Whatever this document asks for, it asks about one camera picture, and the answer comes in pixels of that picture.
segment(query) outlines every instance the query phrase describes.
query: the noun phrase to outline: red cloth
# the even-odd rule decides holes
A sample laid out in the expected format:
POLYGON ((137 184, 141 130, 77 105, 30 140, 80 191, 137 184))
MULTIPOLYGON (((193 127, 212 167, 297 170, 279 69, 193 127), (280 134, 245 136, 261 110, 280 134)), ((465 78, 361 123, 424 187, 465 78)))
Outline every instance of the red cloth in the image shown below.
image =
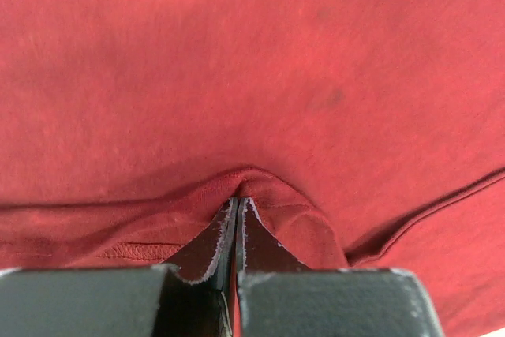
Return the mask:
POLYGON ((505 326, 503 1, 0 0, 0 265, 158 262, 236 193, 505 326))

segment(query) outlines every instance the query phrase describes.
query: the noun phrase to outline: red surface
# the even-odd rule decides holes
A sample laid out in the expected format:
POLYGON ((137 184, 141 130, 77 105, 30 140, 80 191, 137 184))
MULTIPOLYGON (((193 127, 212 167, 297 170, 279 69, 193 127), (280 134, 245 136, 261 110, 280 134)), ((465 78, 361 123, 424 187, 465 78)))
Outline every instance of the red surface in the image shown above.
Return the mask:
POLYGON ((158 262, 247 194, 313 267, 505 326, 503 181, 416 222, 503 176, 504 4, 0 0, 0 265, 158 262))

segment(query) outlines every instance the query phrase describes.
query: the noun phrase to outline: red fabric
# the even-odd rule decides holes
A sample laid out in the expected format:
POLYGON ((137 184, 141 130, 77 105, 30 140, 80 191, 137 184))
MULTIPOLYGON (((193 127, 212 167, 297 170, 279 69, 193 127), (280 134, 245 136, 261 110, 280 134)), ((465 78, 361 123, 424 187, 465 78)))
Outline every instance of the red fabric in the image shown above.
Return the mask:
POLYGON ((503 185, 376 255, 502 175, 503 2, 0 0, 0 265, 160 261, 236 193, 313 267, 418 272, 448 335, 505 326, 503 185))

